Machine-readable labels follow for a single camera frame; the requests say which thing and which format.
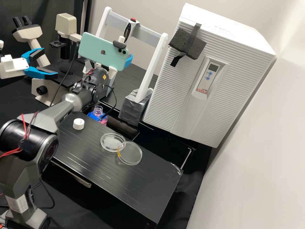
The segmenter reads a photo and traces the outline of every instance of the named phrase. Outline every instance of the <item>control panel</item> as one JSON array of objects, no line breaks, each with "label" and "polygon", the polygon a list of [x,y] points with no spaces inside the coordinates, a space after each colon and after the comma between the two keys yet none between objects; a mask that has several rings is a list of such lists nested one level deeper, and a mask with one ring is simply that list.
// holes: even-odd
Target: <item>control panel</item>
[{"label": "control panel", "polygon": [[203,76],[196,88],[196,91],[201,92],[203,94],[207,94],[220,67],[221,67],[221,64],[210,61],[209,64],[207,65],[207,69],[203,72]]}]

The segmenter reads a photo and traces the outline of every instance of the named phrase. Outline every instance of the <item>clear plastic dish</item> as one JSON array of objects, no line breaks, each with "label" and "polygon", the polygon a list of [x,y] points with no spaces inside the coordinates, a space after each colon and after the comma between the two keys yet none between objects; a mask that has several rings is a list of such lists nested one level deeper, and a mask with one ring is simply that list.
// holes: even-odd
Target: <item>clear plastic dish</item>
[{"label": "clear plastic dish", "polygon": [[101,137],[103,149],[111,153],[117,152],[118,148],[121,151],[125,147],[125,145],[122,144],[125,141],[125,138],[117,133],[106,133]]},{"label": "clear plastic dish", "polygon": [[117,153],[121,161],[127,165],[139,164],[142,159],[142,150],[134,142],[123,142]]}]

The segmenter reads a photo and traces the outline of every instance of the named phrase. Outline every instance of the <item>plastic bottle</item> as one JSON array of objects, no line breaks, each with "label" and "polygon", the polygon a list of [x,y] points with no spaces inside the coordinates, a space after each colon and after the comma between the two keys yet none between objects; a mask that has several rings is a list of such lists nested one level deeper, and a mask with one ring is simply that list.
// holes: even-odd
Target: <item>plastic bottle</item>
[{"label": "plastic bottle", "polygon": [[95,121],[100,122],[103,125],[107,125],[108,117],[105,116],[103,120],[101,120],[101,117],[104,115],[103,113],[103,107],[102,106],[95,106],[94,110],[90,113],[88,113],[88,116]]}]

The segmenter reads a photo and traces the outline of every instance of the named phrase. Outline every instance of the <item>white chiller unit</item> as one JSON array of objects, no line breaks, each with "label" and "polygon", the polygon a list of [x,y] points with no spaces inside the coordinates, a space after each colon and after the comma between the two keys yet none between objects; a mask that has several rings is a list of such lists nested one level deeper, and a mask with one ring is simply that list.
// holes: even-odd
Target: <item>white chiller unit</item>
[{"label": "white chiller unit", "polygon": [[218,147],[259,82],[273,66],[275,52],[254,28],[185,4],[175,32],[192,32],[207,44],[197,60],[169,47],[145,123],[180,137]]}]

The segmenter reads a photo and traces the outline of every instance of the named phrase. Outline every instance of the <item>blue clamp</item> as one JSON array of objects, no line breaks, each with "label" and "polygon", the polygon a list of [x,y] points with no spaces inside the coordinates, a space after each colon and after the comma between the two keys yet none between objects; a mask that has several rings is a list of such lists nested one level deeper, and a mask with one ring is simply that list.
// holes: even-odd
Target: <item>blue clamp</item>
[{"label": "blue clamp", "polygon": [[130,56],[126,59],[126,63],[125,63],[124,68],[128,67],[131,64],[132,59],[133,59],[133,55],[130,54]]},{"label": "blue clamp", "polygon": [[24,54],[21,57],[25,58],[28,63],[37,60],[44,54],[44,48],[32,49]]},{"label": "blue clamp", "polygon": [[[37,60],[39,57],[41,57],[42,55],[44,55],[44,48],[37,48],[37,49],[32,49],[24,54],[21,55],[21,57],[25,58],[26,61],[29,63]],[[36,79],[45,79],[45,80],[53,80],[53,79],[57,79],[58,77],[58,73],[45,69],[45,68],[41,68],[41,67],[37,67],[34,68],[32,66],[30,66],[28,69],[24,70],[24,73],[31,77],[31,78],[36,78]]]},{"label": "blue clamp", "polygon": [[43,69],[43,68],[34,68],[30,66],[28,69],[24,70],[24,73],[31,77],[31,78],[36,78],[36,79],[45,79],[45,80],[53,80],[58,78],[58,73],[50,71],[48,69]]}]

